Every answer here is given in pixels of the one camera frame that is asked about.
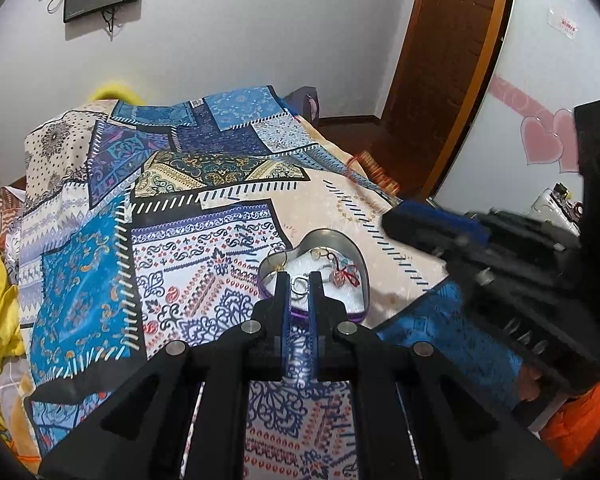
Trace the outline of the white suitcase with stickers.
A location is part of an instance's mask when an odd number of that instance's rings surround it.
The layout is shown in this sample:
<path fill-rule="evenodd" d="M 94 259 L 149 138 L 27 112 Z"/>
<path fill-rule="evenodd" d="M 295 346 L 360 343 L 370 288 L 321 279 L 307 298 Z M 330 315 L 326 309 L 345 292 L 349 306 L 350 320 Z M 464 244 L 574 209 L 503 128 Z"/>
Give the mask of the white suitcase with stickers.
<path fill-rule="evenodd" d="M 582 204 L 574 202 L 568 188 L 560 182 L 546 188 L 533 202 L 528 214 L 532 219 L 550 222 L 575 236 L 580 235 Z"/>

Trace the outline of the brown wooden door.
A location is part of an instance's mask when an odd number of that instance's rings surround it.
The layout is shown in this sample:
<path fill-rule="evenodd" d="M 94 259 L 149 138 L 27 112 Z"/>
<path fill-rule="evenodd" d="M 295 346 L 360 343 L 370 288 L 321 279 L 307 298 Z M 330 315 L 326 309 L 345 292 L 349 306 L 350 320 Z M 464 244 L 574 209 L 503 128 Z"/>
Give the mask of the brown wooden door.
<path fill-rule="evenodd" d="M 381 166 L 402 197 L 426 197 L 468 126 L 507 0 L 415 0 L 382 114 Z"/>

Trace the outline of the yellow curved bed rail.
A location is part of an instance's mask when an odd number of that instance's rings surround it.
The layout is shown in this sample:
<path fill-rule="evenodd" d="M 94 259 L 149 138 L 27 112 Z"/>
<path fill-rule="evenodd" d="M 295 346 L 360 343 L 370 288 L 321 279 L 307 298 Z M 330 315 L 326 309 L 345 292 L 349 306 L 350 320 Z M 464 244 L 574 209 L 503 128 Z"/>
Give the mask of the yellow curved bed rail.
<path fill-rule="evenodd" d="M 106 81 L 98 86 L 88 97 L 90 101 L 118 100 L 130 105 L 145 105 L 146 101 L 127 84 L 119 81 Z"/>

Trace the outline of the pink heart wall sticker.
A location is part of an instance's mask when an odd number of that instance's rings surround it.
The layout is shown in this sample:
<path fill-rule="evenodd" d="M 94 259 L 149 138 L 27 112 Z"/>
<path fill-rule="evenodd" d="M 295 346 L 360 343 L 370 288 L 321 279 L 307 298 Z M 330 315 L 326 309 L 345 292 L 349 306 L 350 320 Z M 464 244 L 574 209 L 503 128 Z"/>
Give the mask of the pink heart wall sticker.
<path fill-rule="evenodd" d="M 561 174 L 579 171 L 578 140 L 571 110 L 562 108 L 554 114 L 541 110 L 538 116 L 524 118 L 520 133 L 528 165 L 557 162 Z"/>

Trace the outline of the red string charm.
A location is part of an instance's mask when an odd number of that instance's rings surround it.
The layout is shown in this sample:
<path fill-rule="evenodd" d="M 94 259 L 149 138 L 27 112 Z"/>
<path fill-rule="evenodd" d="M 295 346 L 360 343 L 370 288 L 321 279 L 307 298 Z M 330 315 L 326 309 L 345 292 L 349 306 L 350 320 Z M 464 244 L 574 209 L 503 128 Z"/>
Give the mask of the red string charm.
<path fill-rule="evenodd" d="M 358 276 L 358 268 L 355 264 L 340 259 L 334 252 L 329 252 L 327 259 L 332 268 L 329 281 L 336 288 L 343 288 L 345 284 L 349 284 L 354 288 L 361 286 L 361 279 Z"/>

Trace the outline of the purple heart-shaped tin box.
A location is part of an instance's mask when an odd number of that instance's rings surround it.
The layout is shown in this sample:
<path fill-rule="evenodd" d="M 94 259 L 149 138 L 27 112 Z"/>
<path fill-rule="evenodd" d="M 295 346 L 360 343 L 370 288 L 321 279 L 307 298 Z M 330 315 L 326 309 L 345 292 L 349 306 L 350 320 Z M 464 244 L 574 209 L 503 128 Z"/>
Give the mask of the purple heart-shaped tin box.
<path fill-rule="evenodd" d="M 329 281 L 332 268 L 327 254 L 334 252 L 340 259 L 353 263 L 358 268 L 361 286 L 354 288 L 345 284 L 336 288 Z M 341 301 L 350 321 L 359 323 L 366 317 L 370 307 L 370 279 L 362 252 L 354 241 L 343 232 L 332 229 L 317 229 L 306 234 L 294 248 L 275 248 L 265 256 L 257 274 L 258 287 L 263 298 L 275 292 L 277 273 L 286 272 L 290 278 L 290 310 L 298 318 L 309 314 L 309 276 L 317 272 L 321 278 L 324 294 Z"/>

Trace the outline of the blue patchwork bed cover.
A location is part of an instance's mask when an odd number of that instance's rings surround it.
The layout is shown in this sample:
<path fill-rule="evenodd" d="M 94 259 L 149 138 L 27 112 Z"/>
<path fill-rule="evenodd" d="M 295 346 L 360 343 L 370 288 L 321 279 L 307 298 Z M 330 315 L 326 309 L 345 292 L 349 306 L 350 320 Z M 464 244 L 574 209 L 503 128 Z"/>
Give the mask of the blue patchwork bed cover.
<path fill-rule="evenodd" d="M 134 364 L 250 318 L 260 263 L 309 232 L 362 252 L 370 307 L 440 349 L 503 408 L 521 360 L 460 312 L 440 262 L 390 242 L 387 195 L 268 87 L 172 106 L 93 101 L 24 141 L 20 322 L 33 388 L 24 420 L 49 453 Z"/>

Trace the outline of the dark purple pillow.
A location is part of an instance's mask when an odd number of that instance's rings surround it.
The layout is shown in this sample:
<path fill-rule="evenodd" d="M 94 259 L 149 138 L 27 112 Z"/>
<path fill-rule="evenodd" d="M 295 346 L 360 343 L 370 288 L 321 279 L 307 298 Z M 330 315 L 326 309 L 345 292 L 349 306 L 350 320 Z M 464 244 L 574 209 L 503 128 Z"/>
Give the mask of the dark purple pillow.
<path fill-rule="evenodd" d="M 317 88 L 300 87 L 285 96 L 284 101 L 292 114 L 301 116 L 313 127 L 318 125 L 320 121 L 320 100 L 318 99 Z"/>

